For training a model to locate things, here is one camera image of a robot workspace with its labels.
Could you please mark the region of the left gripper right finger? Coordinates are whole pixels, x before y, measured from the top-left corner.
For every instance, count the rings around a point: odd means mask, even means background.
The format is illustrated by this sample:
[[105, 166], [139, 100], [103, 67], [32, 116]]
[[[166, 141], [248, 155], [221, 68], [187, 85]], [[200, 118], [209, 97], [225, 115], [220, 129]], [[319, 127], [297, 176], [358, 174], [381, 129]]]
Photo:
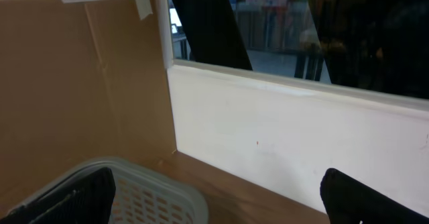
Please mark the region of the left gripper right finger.
[[331, 224], [428, 224], [427, 217], [335, 168], [326, 170], [320, 197]]

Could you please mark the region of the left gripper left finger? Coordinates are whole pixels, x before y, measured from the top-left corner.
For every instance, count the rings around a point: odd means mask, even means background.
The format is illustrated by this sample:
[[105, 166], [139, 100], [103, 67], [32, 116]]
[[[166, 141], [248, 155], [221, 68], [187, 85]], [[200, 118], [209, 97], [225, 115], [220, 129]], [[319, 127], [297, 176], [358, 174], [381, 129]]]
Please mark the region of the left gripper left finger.
[[107, 224], [115, 192], [113, 172], [103, 167], [20, 206], [1, 224]]

